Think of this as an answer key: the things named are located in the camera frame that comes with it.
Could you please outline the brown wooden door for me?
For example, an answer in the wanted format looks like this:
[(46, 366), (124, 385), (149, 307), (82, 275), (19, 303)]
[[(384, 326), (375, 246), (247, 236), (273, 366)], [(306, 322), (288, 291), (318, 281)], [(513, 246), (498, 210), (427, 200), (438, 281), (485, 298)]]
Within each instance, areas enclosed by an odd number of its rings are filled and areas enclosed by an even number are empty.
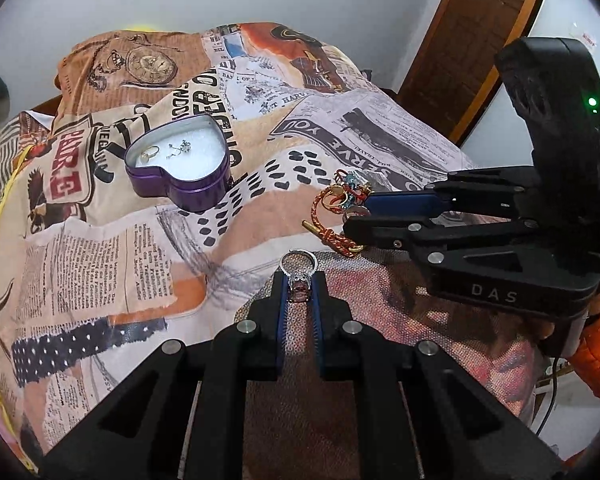
[(461, 144), (500, 81), (494, 56), (524, 36), (542, 0), (441, 0), (398, 102)]

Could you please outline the newspaper print bed sheet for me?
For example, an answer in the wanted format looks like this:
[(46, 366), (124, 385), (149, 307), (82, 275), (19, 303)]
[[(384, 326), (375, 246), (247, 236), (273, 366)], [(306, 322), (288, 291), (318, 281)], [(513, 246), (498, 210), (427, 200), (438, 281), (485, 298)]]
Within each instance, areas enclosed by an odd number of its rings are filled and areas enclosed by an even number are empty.
[[(0, 130), (0, 435), (28, 469), (163, 341), (240, 318), (279, 260), (315, 252), (330, 291), (387, 338), (430, 338), (529, 420), (538, 352), (517, 320), (427, 295), (403, 254), (330, 252), (304, 224), (338, 170), (416, 191), (469, 166), (337, 48), (275, 23), (106, 32), (56, 77), (50, 126)], [(233, 186), (207, 211), (134, 192), (125, 150), (198, 114)]]

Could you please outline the purple heart-shaped tin box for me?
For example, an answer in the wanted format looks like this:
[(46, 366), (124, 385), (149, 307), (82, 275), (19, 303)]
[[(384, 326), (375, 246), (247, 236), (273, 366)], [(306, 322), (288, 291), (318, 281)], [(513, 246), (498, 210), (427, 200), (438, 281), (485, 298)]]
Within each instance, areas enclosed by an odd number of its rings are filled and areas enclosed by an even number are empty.
[[(166, 158), (169, 143), (186, 139), (188, 154)], [(153, 128), (124, 155), (125, 170), (140, 197), (165, 197), (178, 208), (204, 212), (230, 190), (230, 152), (222, 130), (208, 114), (189, 116)]]

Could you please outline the silver charm earring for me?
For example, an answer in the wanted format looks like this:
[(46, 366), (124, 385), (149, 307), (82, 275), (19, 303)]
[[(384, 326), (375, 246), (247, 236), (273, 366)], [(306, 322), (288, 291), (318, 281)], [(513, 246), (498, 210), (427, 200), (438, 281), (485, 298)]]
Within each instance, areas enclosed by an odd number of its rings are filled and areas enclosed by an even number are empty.
[(176, 156), (188, 154), (190, 152), (190, 149), (192, 148), (192, 144), (190, 144), (190, 142), (186, 139), (183, 139), (178, 145), (169, 143), (168, 148), (170, 148), (171, 151), (170, 154), (166, 156), (166, 158), (173, 158)]

